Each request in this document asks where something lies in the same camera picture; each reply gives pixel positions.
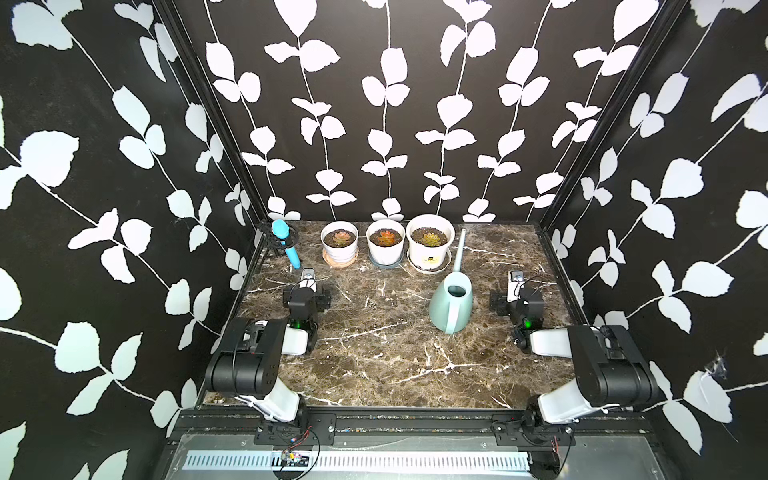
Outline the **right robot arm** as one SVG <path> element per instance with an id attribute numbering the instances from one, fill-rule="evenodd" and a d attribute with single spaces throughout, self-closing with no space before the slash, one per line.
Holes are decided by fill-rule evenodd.
<path id="1" fill-rule="evenodd" d="M 491 291 L 489 309 L 510 318 L 513 343 L 522 352 L 572 362 L 574 379 L 529 403 L 526 415 L 532 424 L 567 425 L 599 411 L 635 410 L 658 398 L 658 382 L 627 328 L 579 324 L 547 329 L 541 292 L 525 286 L 515 299 Z"/>

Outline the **mint green watering can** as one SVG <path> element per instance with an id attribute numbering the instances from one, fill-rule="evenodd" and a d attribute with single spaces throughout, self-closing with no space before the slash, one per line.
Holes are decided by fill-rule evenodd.
<path id="1" fill-rule="evenodd" d="M 461 271 L 467 231 L 461 230 L 453 269 L 438 285 L 429 304 L 431 323 L 440 331 L 453 335 L 469 323 L 473 306 L 470 278 Z"/>

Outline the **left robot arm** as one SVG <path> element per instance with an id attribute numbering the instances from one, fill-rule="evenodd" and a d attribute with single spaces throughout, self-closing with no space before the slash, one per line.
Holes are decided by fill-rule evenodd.
<path id="1" fill-rule="evenodd" d="M 318 339 L 318 320 L 331 307 L 328 286 L 310 280 L 283 290 L 288 315 L 228 322 L 206 368 L 204 388 L 258 410 L 267 421 L 304 428 L 306 401 L 279 378 L 284 356 L 305 356 Z"/>

